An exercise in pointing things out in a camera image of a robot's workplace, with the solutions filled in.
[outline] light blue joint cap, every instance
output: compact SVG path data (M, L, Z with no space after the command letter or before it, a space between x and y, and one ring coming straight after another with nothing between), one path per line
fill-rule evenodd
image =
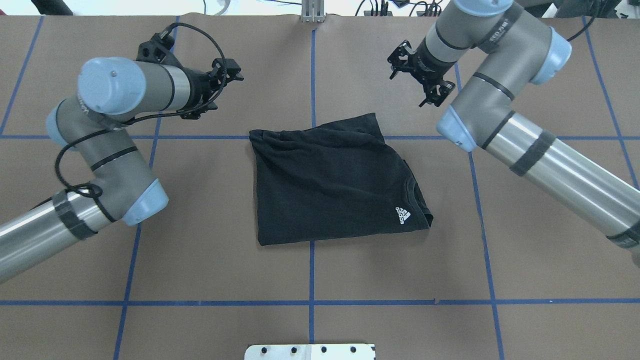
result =
M51 112L47 116L45 125L47 126L47 134L49 134L51 140L55 141L58 145L60 145L60 147L65 147L69 143L62 137L62 134L60 134L60 129L58 129L58 109L60 108L60 104L62 104L62 101L60 101L58 105L56 105L56 107L51 110ZM78 149L76 149L75 147L71 147L69 150L78 151Z
M474 138L451 105L438 121L437 129L442 136L451 140L452 143L466 152L470 152L477 147Z
M453 0L453 3L469 15L489 17L507 11L513 0Z
M140 104L147 90L145 75L127 58L94 58L78 76L78 93L98 113L119 115Z
M156 179L127 210L122 220L129 226L139 224L164 209L168 203L169 197L166 196L160 181Z
M564 67L570 56L571 44L551 28L551 46L547 58L538 73L531 79L531 83L540 85L549 81Z

